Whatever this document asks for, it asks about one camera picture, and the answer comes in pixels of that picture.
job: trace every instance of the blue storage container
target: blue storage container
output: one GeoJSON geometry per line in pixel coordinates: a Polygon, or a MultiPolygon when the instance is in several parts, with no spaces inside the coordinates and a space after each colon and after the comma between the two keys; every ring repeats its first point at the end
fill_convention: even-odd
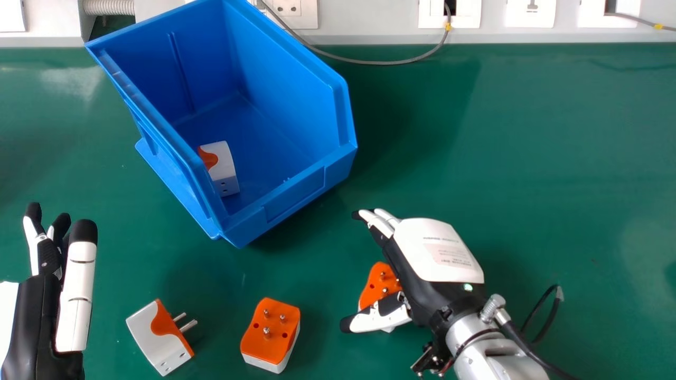
{"type": "Polygon", "coordinates": [[[347,178],[345,81],[246,0],[202,0],[87,44],[141,132],[136,148],[212,239],[243,247],[347,178]],[[197,147],[225,140],[221,198],[197,147]]]}

